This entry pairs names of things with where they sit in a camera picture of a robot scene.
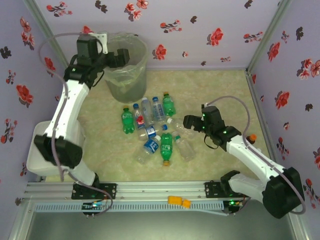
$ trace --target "beige floor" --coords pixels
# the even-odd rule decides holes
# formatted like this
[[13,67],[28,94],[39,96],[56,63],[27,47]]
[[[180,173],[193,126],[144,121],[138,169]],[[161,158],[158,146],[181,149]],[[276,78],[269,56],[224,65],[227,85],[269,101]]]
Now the beige floor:
[[[200,115],[201,104],[220,96],[233,95],[241,98],[249,107],[251,125],[248,134],[256,134],[256,148],[268,155],[260,124],[243,71],[148,71],[146,96],[151,99],[169,91],[174,98],[176,116]],[[89,92],[78,120],[86,134],[84,161],[95,171],[101,181],[197,181],[218,180],[222,175],[238,170],[255,178],[242,162],[221,148],[212,150],[205,146],[203,133],[197,133],[190,144],[196,158],[184,162],[173,145],[171,166],[163,167],[157,151],[148,164],[141,165],[133,160],[133,152],[142,146],[137,132],[126,135],[122,131],[121,113],[123,103],[113,99],[107,84],[101,81]],[[245,109],[233,99],[217,102],[226,125],[244,130],[247,123]],[[48,182],[58,182],[58,176],[47,177]]]

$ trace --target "water bottle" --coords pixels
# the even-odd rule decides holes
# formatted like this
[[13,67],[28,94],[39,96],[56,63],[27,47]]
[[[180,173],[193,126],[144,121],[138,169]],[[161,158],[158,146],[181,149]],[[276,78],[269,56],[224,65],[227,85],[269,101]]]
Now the water bottle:
[[161,136],[162,132],[167,129],[168,126],[166,124],[160,125],[158,123],[146,128],[140,128],[138,130],[139,140],[146,141],[148,139],[154,138],[156,135]]
[[165,91],[163,93],[162,102],[163,102],[164,113],[166,116],[172,117],[174,114],[176,114],[176,108],[175,108],[174,101],[169,96],[169,93],[167,91]]
[[155,115],[152,110],[152,106],[148,98],[143,97],[141,102],[141,108],[144,116],[144,123],[146,127],[149,127],[155,123]]
[[163,133],[161,136],[161,157],[163,159],[163,166],[170,165],[170,157],[172,155],[172,135],[171,133]]
[[141,112],[138,103],[133,104],[133,115],[134,115],[134,120],[136,124],[137,129],[144,128],[145,125],[145,118],[143,113]]
[[184,127],[183,121],[181,119],[173,119],[169,117],[166,121],[168,124],[173,126],[173,128],[179,132],[181,135],[187,137],[188,139],[193,139],[195,136],[195,131],[187,129]]
[[129,111],[128,106],[123,107],[123,113],[121,114],[123,131],[125,134],[132,134],[135,130],[134,117]]
[[194,150],[191,148],[189,143],[184,140],[183,138],[180,137],[179,133],[177,131],[174,131],[172,133],[173,140],[176,144],[176,147],[178,148],[181,156],[186,160],[187,162],[192,160],[196,153]]
[[153,114],[155,117],[155,120],[158,122],[162,122],[166,119],[165,113],[164,113],[164,107],[162,106],[161,102],[159,102],[158,97],[153,97]]
[[159,148],[160,141],[161,137],[158,135],[156,135],[154,138],[149,139],[134,153],[134,158],[139,163],[145,164]]

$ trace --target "floral wallpaper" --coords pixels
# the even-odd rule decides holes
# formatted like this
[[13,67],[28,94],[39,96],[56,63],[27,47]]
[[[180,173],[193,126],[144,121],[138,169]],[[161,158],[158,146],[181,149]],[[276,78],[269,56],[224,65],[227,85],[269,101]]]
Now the floral wallpaper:
[[[149,48],[149,68],[246,68],[280,0],[34,0],[54,34],[127,32]],[[75,39],[58,39],[67,59]],[[276,55],[277,45],[271,51]]]
[[278,162],[300,173],[312,239],[320,235],[319,11],[317,0],[292,1],[251,71]]
[[[57,107],[61,83],[52,78],[38,58],[45,39],[20,0],[1,3],[0,38],[0,239],[8,239],[27,182],[36,176],[26,161],[36,124],[50,120]],[[43,62],[63,73],[49,46]]]

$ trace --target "green soda bottle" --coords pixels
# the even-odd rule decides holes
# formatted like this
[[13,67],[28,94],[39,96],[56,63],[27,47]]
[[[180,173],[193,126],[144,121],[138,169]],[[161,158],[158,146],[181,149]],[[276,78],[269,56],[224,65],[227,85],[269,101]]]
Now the green soda bottle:
[[163,93],[163,108],[164,108],[164,113],[166,116],[172,117],[174,114],[176,114],[176,108],[174,105],[174,101],[172,98],[169,96],[169,93],[165,91]]
[[169,159],[172,155],[172,135],[171,133],[163,133],[161,136],[161,157],[163,159],[163,166],[169,166]]
[[123,113],[121,115],[123,131],[125,134],[132,134],[135,130],[134,117],[132,113],[129,111],[128,106],[123,107]]

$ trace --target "orange block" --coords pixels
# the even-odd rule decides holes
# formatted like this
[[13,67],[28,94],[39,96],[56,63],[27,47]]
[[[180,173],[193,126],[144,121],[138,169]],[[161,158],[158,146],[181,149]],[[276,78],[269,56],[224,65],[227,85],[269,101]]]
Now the orange block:
[[191,206],[191,201],[185,199],[183,200],[182,207],[189,209]]
[[182,197],[180,196],[168,196],[168,204],[182,205]]

